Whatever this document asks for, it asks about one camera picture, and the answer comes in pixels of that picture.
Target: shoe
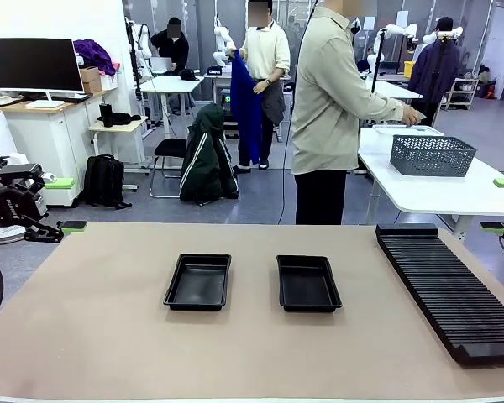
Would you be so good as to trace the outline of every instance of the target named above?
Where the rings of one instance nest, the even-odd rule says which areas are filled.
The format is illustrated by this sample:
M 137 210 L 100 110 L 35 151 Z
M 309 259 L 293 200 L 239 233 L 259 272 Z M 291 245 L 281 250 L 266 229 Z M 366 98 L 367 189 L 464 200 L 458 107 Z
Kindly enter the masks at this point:
M 268 169 L 269 169 L 269 160 L 261 160 L 260 170 L 268 170 Z
M 235 173 L 235 175 L 249 174 L 250 172 L 252 172 L 252 169 L 250 167 L 244 168 L 241 165 L 236 165 L 234 167 L 234 173 Z

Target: hand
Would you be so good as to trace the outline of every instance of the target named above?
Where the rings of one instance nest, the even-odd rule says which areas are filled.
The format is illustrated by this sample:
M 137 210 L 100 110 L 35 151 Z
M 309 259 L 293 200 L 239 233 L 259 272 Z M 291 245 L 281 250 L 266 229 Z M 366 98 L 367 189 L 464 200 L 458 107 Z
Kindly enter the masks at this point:
M 422 121 L 420 117 L 420 112 L 414 109 L 413 107 L 409 107 L 405 105 L 403 107 L 403 119 L 402 122 L 407 126 L 414 126 L 415 124 L 419 124 Z
M 269 86 L 269 83 L 267 82 L 267 80 L 258 82 L 256 84 L 256 86 L 254 87 L 254 94 L 256 94 L 256 95 L 261 94 L 263 91 L 265 91 L 267 89 L 268 86 Z

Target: cardboard box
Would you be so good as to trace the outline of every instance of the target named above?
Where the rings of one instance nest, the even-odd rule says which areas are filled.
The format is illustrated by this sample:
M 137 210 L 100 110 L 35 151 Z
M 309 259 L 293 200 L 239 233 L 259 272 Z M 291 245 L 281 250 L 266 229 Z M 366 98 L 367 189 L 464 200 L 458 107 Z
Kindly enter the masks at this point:
M 101 76 L 101 87 L 103 91 L 113 90 L 118 88 L 118 75 L 115 76 Z
M 84 92 L 94 94 L 102 91 L 101 79 L 99 78 L 99 69 L 97 67 L 88 67 L 81 69 L 82 85 Z
M 87 67 L 81 69 L 82 82 L 90 82 L 99 79 L 99 69 L 97 67 Z

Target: black chair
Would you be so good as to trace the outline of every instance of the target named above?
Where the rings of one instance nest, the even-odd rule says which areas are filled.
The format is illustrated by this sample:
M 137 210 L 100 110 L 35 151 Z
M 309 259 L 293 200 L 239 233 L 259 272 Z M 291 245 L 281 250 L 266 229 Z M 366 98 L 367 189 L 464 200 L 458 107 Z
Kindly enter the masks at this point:
M 153 160 L 153 172 L 151 172 L 150 196 L 155 199 L 178 199 L 179 196 L 163 196 L 153 194 L 153 181 L 155 180 L 155 171 L 157 161 L 162 157 L 162 176 L 164 179 L 181 179 L 181 176 L 165 175 L 165 159 L 166 157 L 182 158 L 186 156 L 186 140 L 185 139 L 164 139 L 155 149 L 155 159 Z

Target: white cabinet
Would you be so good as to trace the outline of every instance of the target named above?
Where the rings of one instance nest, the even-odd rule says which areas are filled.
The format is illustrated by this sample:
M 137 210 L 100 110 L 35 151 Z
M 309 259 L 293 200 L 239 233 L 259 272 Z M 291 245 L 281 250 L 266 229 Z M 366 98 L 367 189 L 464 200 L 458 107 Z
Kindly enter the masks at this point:
M 19 153 L 45 172 L 75 180 L 71 189 L 42 190 L 47 205 L 69 207 L 81 193 L 87 159 L 94 155 L 87 128 L 97 121 L 101 102 L 95 97 L 56 114 L 4 111 Z

